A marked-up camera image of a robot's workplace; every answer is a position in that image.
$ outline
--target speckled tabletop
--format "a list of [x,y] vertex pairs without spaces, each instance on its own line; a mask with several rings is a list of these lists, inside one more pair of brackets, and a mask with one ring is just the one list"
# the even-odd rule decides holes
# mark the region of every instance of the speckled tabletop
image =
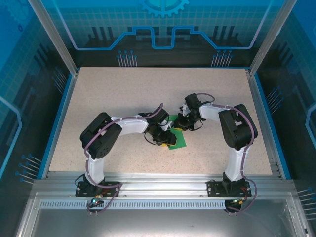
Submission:
[[[244,69],[197,68],[81,68],[50,171],[84,171],[82,131],[101,113],[133,116],[152,112],[161,102],[177,114],[184,98],[206,92],[217,104],[244,104],[258,129],[245,166],[246,174],[272,174]],[[205,96],[201,101],[209,100]],[[184,132],[187,146],[170,151],[144,140],[143,134],[121,136],[106,156],[104,170],[128,173],[221,174],[229,147],[219,123],[204,122],[197,131]]]

